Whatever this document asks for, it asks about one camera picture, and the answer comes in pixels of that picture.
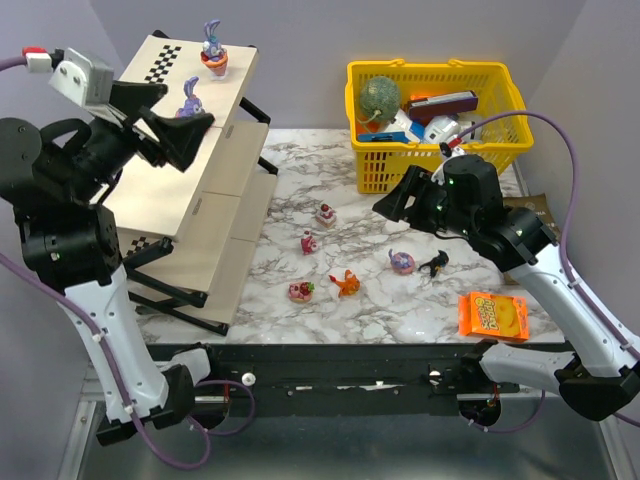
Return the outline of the purple bunny pink donut toy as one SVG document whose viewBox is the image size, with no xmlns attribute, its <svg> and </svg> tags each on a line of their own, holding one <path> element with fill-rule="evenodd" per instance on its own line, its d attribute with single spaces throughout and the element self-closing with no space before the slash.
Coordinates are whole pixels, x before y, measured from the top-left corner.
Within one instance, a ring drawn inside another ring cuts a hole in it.
<svg viewBox="0 0 640 480">
<path fill-rule="evenodd" d="M 392 249 L 388 251 L 391 268 L 394 272 L 407 275 L 411 274 L 415 268 L 415 260 L 406 252 L 394 252 Z"/>
</svg>

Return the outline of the purple bunny cupcake toy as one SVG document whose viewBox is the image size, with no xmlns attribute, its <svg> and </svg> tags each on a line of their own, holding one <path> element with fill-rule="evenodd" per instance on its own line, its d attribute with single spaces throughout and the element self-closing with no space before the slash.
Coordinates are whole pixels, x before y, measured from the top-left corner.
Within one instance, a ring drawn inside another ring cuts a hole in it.
<svg viewBox="0 0 640 480">
<path fill-rule="evenodd" d="M 228 64 L 227 50 L 216 36 L 216 29 L 220 23 L 219 19 L 213 19 L 205 23 L 205 41 L 202 44 L 201 51 L 201 62 L 210 71 L 215 80 L 223 80 L 226 77 Z"/>
</svg>

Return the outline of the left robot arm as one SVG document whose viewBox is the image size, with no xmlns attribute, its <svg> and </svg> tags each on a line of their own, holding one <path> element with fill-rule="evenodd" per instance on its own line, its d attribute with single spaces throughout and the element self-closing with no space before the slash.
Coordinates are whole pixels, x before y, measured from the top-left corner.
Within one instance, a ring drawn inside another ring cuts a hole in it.
<svg viewBox="0 0 640 480">
<path fill-rule="evenodd" d="M 166 369 L 155 364 L 129 298 L 114 214 L 98 197 L 113 190 L 134 156 L 178 171 L 193 163 L 214 118 L 158 116 L 154 105 L 166 93 L 163 84 L 116 82 L 106 99 L 114 120 L 43 128 L 13 117 L 1 122 L 1 196 L 19 230 L 21 275 L 56 300 L 82 339 L 104 392 L 104 445 L 132 437 L 145 422 L 159 429 L 181 423 L 211 371 L 198 345 Z"/>
</svg>

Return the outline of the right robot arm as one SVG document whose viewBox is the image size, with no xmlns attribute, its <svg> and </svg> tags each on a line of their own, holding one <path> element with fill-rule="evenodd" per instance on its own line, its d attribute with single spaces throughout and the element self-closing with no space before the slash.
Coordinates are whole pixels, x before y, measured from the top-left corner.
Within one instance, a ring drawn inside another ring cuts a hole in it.
<svg viewBox="0 0 640 480">
<path fill-rule="evenodd" d="M 468 363 L 486 381 L 514 383 L 560 396 L 582 417 L 601 421 L 639 393 L 637 336 L 569 277 L 554 233 L 531 210 L 508 207 L 495 167 L 477 155 L 446 161 L 436 178 L 412 165 L 373 211 L 389 221 L 461 236 L 481 257 L 526 289 L 572 348 L 528 350 L 488 341 Z"/>
</svg>

